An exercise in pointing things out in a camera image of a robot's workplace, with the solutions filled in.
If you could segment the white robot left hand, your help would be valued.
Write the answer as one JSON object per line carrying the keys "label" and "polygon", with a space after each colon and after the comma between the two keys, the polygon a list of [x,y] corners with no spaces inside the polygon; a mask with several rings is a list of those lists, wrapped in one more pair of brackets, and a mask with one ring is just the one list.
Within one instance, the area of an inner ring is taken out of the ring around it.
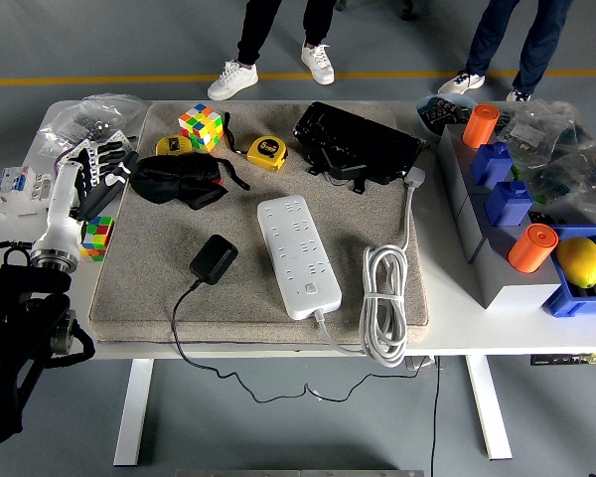
{"label": "white robot left hand", "polygon": [[123,191],[137,157],[120,131],[106,140],[85,139],[60,156],[47,228],[32,247],[35,266],[76,270],[84,225]]}

